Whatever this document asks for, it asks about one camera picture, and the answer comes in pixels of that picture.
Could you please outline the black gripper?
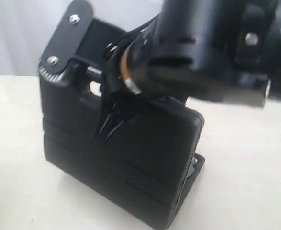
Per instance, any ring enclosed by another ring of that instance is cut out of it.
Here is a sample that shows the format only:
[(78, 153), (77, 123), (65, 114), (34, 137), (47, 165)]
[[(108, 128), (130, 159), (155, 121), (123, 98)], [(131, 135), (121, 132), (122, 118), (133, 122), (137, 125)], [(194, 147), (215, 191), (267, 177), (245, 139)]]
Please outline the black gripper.
[(192, 63), (186, 57), (162, 56), (158, 49), (168, 51), (178, 45), (193, 45), (195, 40), (187, 37), (158, 38), (154, 31), (129, 32), (124, 34), (105, 55), (106, 69), (103, 71), (103, 83), (99, 122), (95, 138), (107, 141), (112, 134), (135, 115), (135, 108), (118, 108), (114, 99), (120, 96), (139, 97), (151, 100), (158, 97), (174, 97), (185, 103), (187, 92), (174, 86), (179, 70)]

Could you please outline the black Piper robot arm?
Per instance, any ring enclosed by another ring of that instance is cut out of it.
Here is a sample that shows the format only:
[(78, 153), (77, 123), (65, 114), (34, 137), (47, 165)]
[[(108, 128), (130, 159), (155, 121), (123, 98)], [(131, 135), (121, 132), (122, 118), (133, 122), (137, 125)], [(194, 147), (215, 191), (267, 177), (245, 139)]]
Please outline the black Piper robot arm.
[(95, 136), (152, 101), (281, 101), (281, 0), (166, 0), (105, 50)]

